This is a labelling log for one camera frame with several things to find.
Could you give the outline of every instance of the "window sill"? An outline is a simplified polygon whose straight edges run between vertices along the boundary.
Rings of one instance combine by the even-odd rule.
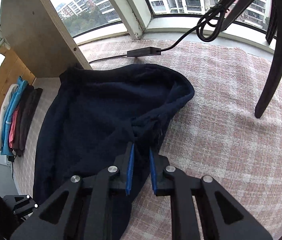
[[[145,33],[153,32],[186,32],[197,25],[199,18],[192,17],[159,17],[154,18],[148,25]],[[211,34],[214,28],[209,25],[205,26],[204,34]],[[265,34],[259,31],[250,29],[248,27],[231,24],[225,31],[219,34],[219,37],[230,40],[239,41],[257,47],[259,49],[274,53],[276,47],[276,40],[273,39],[269,45],[266,42]]]
[[[128,34],[127,28],[123,23],[106,26],[74,38],[75,43],[79,46],[92,41],[98,41],[107,38],[118,37]]]

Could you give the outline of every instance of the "power cord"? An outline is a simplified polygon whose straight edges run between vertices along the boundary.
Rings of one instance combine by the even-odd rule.
[[[141,49],[134,49],[134,50],[129,50],[127,54],[124,55],[118,55],[118,56],[113,56],[113,57],[106,57],[106,58],[100,58],[96,60],[92,60],[89,63],[101,61],[101,60],[106,60],[106,59],[112,59],[112,58],[118,58],[118,57],[145,57],[145,56],[154,56],[154,55],[161,55],[161,52],[167,51],[170,49],[173,49],[175,46],[177,46],[180,41],[182,41],[186,36],[188,36],[190,33],[193,31],[196,31],[198,37],[200,40],[204,42],[211,42],[215,40],[222,28],[222,23],[224,21],[224,17],[226,12],[229,10],[228,8],[235,2],[236,0],[219,0],[219,2],[210,10],[208,10],[198,21],[198,24],[193,27],[192,29],[188,30],[186,33],[184,33],[175,43],[173,43],[170,47],[165,48],[165,49],[160,49],[160,48],[154,48],[154,47],[146,47],[146,48],[141,48]],[[216,24],[210,23],[210,21],[216,17],[218,14],[219,19]],[[211,27],[214,27],[214,31],[205,37],[203,35],[203,30],[205,25],[208,24]]]

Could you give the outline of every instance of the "metal bolt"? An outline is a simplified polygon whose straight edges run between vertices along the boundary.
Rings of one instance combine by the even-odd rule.
[[[211,183],[213,180],[214,180],[214,179],[213,179],[211,176],[209,176],[209,175],[205,175],[205,176],[203,177],[203,181],[204,181],[204,182],[207,182],[207,183]]]
[[[80,181],[80,179],[81,179],[80,176],[74,175],[74,176],[71,177],[71,182],[77,183],[77,182]]]
[[[110,166],[108,167],[108,172],[116,172],[118,170],[118,167],[117,166]]]
[[[171,166],[171,165],[166,166],[165,169],[166,169],[167,172],[175,172],[176,171],[175,166]]]

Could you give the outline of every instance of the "black plug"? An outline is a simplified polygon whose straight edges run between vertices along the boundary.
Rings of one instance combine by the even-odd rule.
[[[128,50],[127,57],[145,57],[145,56],[155,56],[161,55],[161,49],[155,47],[146,47],[134,50]]]

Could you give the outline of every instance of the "blue folded garment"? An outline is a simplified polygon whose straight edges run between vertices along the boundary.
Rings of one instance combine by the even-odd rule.
[[[2,151],[1,155],[8,155],[13,156],[12,152],[9,150],[9,134],[12,124],[12,114],[14,110],[17,108],[22,93],[26,86],[28,85],[28,82],[26,80],[23,80],[21,77],[18,78],[17,84],[19,85],[18,90],[13,94],[11,102],[9,104],[9,107],[6,111],[4,122],[3,122],[3,130],[2,130]]]

